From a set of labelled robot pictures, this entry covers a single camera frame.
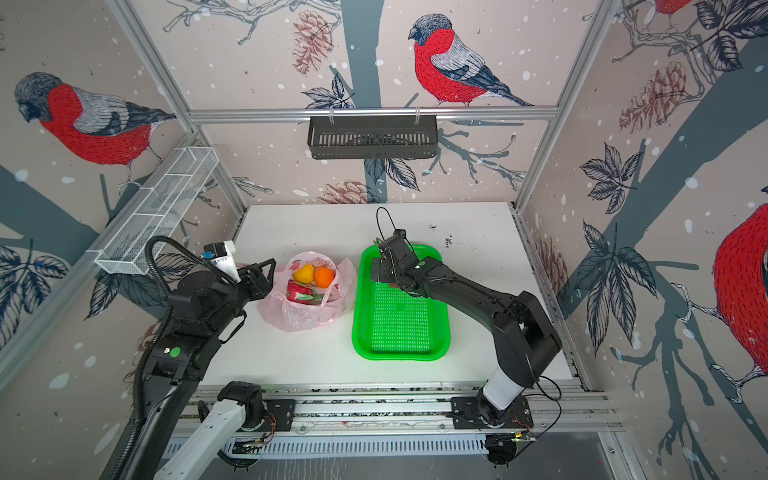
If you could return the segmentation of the orange round fruit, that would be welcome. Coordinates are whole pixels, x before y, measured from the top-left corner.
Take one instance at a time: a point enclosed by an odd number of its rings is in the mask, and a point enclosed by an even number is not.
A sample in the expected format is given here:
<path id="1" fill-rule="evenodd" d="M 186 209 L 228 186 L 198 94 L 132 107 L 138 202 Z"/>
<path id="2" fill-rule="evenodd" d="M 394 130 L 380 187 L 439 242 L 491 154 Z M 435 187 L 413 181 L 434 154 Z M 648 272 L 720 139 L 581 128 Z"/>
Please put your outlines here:
<path id="1" fill-rule="evenodd" d="M 314 284 L 322 289 L 329 288 L 336 277 L 336 271 L 329 267 L 317 267 L 314 271 Z"/>

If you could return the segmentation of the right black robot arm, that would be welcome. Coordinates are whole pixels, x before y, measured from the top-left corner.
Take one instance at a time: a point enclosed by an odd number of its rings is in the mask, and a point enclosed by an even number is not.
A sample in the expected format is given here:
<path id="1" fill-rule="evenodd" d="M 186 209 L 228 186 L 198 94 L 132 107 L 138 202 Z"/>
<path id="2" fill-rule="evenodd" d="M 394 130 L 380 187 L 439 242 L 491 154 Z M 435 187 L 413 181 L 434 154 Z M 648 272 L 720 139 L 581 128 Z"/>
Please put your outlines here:
<path id="1" fill-rule="evenodd" d="M 562 341 L 538 298 L 496 291 L 469 280 L 442 261 L 420 258 L 406 231 L 396 229 L 376 241 L 380 257 L 372 261 L 375 282 L 411 296 L 442 302 L 477 321 L 493 337 L 498 368 L 477 396 L 479 416 L 500 426 L 513 402 L 540 377 L 562 349 Z"/>

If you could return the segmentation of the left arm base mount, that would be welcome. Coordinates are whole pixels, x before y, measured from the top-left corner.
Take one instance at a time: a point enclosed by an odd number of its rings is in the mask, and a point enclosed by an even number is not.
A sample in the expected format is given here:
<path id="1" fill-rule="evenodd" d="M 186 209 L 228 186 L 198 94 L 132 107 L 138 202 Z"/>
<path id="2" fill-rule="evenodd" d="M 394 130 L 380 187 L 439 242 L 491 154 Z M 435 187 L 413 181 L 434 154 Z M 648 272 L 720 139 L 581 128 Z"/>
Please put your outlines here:
<path id="1" fill-rule="evenodd" d="M 293 399 L 267 399 L 260 404 L 249 401 L 245 405 L 245 422 L 242 432 L 289 432 L 295 417 L 296 401 Z"/>

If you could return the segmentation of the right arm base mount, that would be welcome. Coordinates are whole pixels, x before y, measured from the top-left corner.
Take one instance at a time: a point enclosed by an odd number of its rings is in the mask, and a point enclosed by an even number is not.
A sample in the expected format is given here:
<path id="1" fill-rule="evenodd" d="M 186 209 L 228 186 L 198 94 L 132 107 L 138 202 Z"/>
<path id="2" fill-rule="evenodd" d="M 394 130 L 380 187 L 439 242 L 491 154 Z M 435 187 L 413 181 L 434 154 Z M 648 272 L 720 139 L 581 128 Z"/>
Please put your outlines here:
<path id="1" fill-rule="evenodd" d="M 457 430 L 523 429 L 531 430 L 533 420 L 528 401 L 522 396 L 506 409 L 497 409 L 482 394 L 450 399 L 447 417 Z"/>

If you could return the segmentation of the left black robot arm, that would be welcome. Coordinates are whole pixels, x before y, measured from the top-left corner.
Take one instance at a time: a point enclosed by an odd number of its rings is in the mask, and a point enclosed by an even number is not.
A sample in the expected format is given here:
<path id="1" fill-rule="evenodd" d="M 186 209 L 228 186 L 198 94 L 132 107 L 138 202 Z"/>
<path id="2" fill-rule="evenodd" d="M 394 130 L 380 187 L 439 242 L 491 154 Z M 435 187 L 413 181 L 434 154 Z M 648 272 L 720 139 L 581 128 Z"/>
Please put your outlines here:
<path id="1" fill-rule="evenodd" d="M 178 420 L 224 344 L 221 334 L 245 307 L 271 292 L 276 261 L 245 265 L 231 283 L 216 269 L 199 269 L 176 283 L 159 335 L 144 351 L 133 382 L 133 412 L 103 479 L 150 479 Z"/>

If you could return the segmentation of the pink plastic bag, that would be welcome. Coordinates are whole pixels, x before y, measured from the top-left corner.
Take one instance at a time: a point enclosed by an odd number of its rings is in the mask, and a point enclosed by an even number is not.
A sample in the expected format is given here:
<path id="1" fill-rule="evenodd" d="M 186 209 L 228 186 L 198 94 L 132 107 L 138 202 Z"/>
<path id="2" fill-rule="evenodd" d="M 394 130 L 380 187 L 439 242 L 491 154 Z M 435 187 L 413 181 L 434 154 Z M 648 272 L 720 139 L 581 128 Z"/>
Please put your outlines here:
<path id="1" fill-rule="evenodd" d="M 262 319 L 283 331 L 325 326 L 351 311 L 355 304 L 357 270 L 315 251 L 295 255 L 274 277 L 266 299 L 258 302 Z"/>

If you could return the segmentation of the green plastic basket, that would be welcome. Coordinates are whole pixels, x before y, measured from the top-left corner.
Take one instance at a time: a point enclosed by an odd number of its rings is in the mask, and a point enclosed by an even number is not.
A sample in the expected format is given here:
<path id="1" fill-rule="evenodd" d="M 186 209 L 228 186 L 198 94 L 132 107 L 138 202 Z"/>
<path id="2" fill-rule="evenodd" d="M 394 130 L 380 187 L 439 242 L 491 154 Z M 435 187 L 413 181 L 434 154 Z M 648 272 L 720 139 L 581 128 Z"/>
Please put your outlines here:
<path id="1" fill-rule="evenodd" d="M 451 343 L 448 306 L 373 281 L 373 262 L 379 258 L 375 245 L 360 257 L 351 334 L 355 351 L 373 361 L 442 358 Z"/>

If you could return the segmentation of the red green dragon fruit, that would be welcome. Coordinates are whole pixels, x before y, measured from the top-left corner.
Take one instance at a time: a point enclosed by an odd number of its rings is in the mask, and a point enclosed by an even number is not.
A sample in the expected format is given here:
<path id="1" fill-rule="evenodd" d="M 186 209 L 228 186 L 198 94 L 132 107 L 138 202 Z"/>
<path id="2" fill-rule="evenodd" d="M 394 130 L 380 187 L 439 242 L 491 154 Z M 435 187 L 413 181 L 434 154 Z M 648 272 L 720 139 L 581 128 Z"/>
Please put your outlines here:
<path id="1" fill-rule="evenodd" d="M 303 285 L 289 280 L 286 287 L 286 299 L 290 302 L 303 305 L 319 305 L 324 298 L 308 285 Z"/>

